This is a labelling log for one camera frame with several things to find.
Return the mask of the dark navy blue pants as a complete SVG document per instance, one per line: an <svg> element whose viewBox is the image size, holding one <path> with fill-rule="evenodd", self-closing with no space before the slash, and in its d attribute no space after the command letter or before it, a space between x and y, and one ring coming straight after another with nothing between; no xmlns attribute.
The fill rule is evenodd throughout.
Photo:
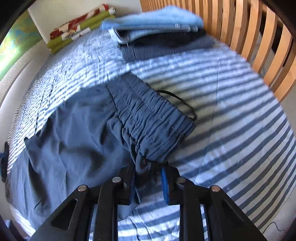
<svg viewBox="0 0 296 241"><path fill-rule="evenodd" d="M74 94L25 139L7 200L36 230L79 185L99 186L129 163L142 187L194 129L192 118L125 73Z"/></svg>

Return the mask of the patterned white window curtain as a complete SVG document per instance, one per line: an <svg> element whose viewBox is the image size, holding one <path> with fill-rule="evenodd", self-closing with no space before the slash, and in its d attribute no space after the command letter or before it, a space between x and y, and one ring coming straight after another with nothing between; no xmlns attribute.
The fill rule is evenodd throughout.
<svg viewBox="0 0 296 241"><path fill-rule="evenodd" d="M3 103L4 98L6 97L8 91L10 90L11 86L13 85L17 77L21 74L23 69L30 63L30 61L30 53L26 52L4 75L4 77L1 80L1 104Z"/></svg>

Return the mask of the blue white striped bedspread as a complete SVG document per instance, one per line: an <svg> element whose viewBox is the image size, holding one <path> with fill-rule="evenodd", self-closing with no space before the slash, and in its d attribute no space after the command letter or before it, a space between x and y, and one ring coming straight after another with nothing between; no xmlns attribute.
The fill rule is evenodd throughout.
<svg viewBox="0 0 296 241"><path fill-rule="evenodd" d="M8 174L25 139L62 103L128 72L194 120L195 129L167 161L197 185L219 185L261 232L270 227L295 188L295 136L262 78L222 43L126 63L107 31L76 40L46 61L18 105ZM32 235L29 221L9 208Z"/></svg>

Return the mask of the green red floral folded blanket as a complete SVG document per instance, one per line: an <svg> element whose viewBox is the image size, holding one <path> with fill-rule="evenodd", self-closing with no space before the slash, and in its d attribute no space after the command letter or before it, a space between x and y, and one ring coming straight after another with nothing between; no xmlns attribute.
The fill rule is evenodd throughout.
<svg viewBox="0 0 296 241"><path fill-rule="evenodd" d="M103 20L114 18L115 14L116 9L114 7L101 4L84 15L74 18L53 29L50 33L47 48L50 49L52 55L55 55L76 39L98 28Z"/></svg>

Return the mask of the blue grey checked garment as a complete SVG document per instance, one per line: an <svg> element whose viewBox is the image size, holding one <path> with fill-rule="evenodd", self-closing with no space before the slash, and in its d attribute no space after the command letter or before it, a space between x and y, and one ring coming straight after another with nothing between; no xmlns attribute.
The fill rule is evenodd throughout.
<svg viewBox="0 0 296 241"><path fill-rule="evenodd" d="M152 58L163 57L182 52L209 49L215 45L214 38L205 35L188 44L179 45L177 47L169 47L162 45L146 45L146 46L122 46L120 47L123 60L126 62L143 61Z"/></svg>

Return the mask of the black folded garment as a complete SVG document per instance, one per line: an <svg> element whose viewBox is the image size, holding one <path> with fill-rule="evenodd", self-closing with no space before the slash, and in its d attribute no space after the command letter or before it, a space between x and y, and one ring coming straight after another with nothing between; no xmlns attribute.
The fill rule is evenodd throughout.
<svg viewBox="0 0 296 241"><path fill-rule="evenodd" d="M204 29L197 32L171 32L171 33L158 33L140 37L127 46L147 46L147 45L160 45L167 47L177 47L179 45L189 44L206 35Z"/></svg>

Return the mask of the light blue denim jeans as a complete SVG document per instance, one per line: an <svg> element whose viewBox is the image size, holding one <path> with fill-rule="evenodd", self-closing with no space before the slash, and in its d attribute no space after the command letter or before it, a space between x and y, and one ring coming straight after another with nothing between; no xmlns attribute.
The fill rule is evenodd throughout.
<svg viewBox="0 0 296 241"><path fill-rule="evenodd" d="M203 27L201 17L176 6L106 19L100 25L100 29L107 30L119 44L129 44L141 37L158 33L197 32Z"/></svg>

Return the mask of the wooden slatted bed frame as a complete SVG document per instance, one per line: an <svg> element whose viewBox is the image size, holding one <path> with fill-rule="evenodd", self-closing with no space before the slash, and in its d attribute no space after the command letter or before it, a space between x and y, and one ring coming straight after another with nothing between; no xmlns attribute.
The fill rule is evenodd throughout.
<svg viewBox="0 0 296 241"><path fill-rule="evenodd" d="M278 42L264 82L283 101L295 85L295 35L284 16L264 1L140 1L143 12L178 6L199 15L206 31L260 72Z"/></svg>

